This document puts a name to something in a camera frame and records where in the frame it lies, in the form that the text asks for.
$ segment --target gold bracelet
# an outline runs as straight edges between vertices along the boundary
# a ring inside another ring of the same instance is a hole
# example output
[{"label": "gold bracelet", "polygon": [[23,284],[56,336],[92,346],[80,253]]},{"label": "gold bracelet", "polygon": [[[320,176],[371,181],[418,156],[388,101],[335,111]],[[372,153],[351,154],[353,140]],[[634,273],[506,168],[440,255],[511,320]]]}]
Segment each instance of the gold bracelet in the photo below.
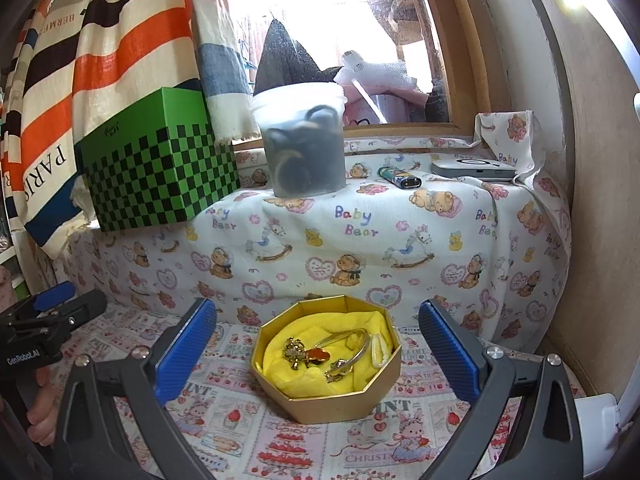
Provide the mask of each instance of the gold bracelet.
[{"label": "gold bracelet", "polygon": [[324,373],[324,376],[326,377],[326,381],[328,383],[340,381],[346,374],[353,371],[353,365],[356,364],[356,362],[358,362],[360,358],[365,354],[367,349],[369,349],[371,337],[367,330],[363,328],[355,328],[354,330],[346,330],[344,332],[331,334],[329,337],[326,337],[322,339],[322,341],[316,343],[316,348],[322,348],[324,346],[330,345],[331,343],[335,343],[336,341],[340,341],[341,339],[350,337],[353,334],[361,334],[364,336],[364,341],[361,348],[353,355],[351,359],[338,359],[337,361],[331,363],[331,367]]}]

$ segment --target gold octagonal box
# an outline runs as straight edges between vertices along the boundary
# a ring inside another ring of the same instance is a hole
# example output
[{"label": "gold octagonal box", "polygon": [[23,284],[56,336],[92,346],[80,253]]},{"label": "gold octagonal box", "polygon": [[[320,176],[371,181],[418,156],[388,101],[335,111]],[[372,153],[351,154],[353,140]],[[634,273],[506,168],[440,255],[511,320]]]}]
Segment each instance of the gold octagonal box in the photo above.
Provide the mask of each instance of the gold octagonal box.
[{"label": "gold octagonal box", "polygon": [[[292,321],[299,317],[320,312],[372,311],[378,311],[385,317],[394,347],[389,361],[380,368],[363,390],[343,395],[291,399],[271,384],[262,374],[262,361],[264,360],[264,351],[267,345],[280,330]],[[258,332],[254,354],[251,357],[251,367],[262,389],[271,399],[283,407],[292,418],[300,424],[323,424],[326,422],[353,420],[369,415],[398,380],[401,360],[402,345],[387,310],[351,296],[334,296],[332,298],[299,301],[279,316],[262,325],[260,332]]]}]

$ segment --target blue gripper pad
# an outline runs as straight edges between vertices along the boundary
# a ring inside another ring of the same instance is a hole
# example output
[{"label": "blue gripper pad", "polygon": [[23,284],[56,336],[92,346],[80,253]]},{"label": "blue gripper pad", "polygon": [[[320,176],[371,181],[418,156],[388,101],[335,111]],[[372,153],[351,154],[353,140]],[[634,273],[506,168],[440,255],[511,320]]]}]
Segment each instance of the blue gripper pad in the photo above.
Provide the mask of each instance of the blue gripper pad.
[{"label": "blue gripper pad", "polygon": [[168,328],[152,349],[154,393],[161,406],[176,399],[216,329],[216,305],[199,299],[178,325]]},{"label": "blue gripper pad", "polygon": [[76,294],[76,288],[71,282],[63,282],[49,290],[38,294],[33,300],[33,309],[37,312],[46,312],[65,301],[70,300]]},{"label": "blue gripper pad", "polygon": [[478,400],[486,380],[487,365],[482,357],[482,345],[435,300],[420,306],[420,332],[442,368],[456,397],[473,404]]}]

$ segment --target white wall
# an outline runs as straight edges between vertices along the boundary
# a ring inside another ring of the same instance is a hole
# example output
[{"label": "white wall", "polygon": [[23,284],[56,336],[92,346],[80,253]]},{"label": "white wall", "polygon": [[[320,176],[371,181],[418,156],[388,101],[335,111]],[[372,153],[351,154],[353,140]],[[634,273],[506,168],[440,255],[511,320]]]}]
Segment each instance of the white wall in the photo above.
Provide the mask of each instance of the white wall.
[{"label": "white wall", "polygon": [[561,181],[571,199],[573,115],[562,56],[545,9],[540,0],[485,1],[501,49],[512,108],[534,111],[546,133],[545,169]]}]

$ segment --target plastic container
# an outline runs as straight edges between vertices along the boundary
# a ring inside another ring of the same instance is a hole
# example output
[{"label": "plastic container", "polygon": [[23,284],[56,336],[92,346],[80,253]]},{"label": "plastic container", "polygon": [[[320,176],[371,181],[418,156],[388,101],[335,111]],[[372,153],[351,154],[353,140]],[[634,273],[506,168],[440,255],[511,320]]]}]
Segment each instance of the plastic container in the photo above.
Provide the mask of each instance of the plastic container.
[{"label": "plastic container", "polygon": [[336,83],[300,83],[254,98],[273,192],[280,198],[332,193],[346,185],[342,115]]},{"label": "plastic container", "polygon": [[[370,96],[388,124],[408,123],[409,109],[406,101],[395,95],[377,94]],[[349,103],[346,107],[349,126],[380,124],[380,119],[364,99]]]}]

